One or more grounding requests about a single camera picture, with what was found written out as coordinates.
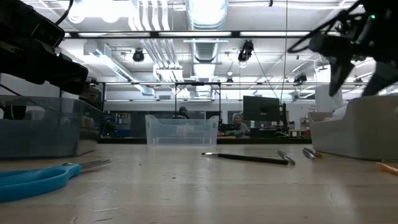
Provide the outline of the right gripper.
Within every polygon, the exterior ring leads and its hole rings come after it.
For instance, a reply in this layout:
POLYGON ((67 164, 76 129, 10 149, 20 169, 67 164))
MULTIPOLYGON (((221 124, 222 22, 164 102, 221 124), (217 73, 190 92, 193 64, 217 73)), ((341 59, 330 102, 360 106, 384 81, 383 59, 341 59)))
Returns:
POLYGON ((309 49, 327 58, 330 63, 329 95, 335 96, 354 65, 353 57, 371 57, 376 69, 363 90, 363 96, 373 96, 397 82, 397 34, 391 30, 376 29, 368 32, 365 40, 313 32, 309 35, 309 49))

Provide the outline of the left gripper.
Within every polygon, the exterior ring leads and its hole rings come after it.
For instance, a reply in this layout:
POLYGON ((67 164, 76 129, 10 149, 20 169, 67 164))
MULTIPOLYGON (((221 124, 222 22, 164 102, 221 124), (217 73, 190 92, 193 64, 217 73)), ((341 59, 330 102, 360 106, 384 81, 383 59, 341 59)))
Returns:
POLYGON ((48 77, 40 59, 56 56, 62 29, 18 0, 1 0, 1 72, 35 84, 50 84, 74 95, 83 92, 88 69, 61 53, 64 74, 48 77))

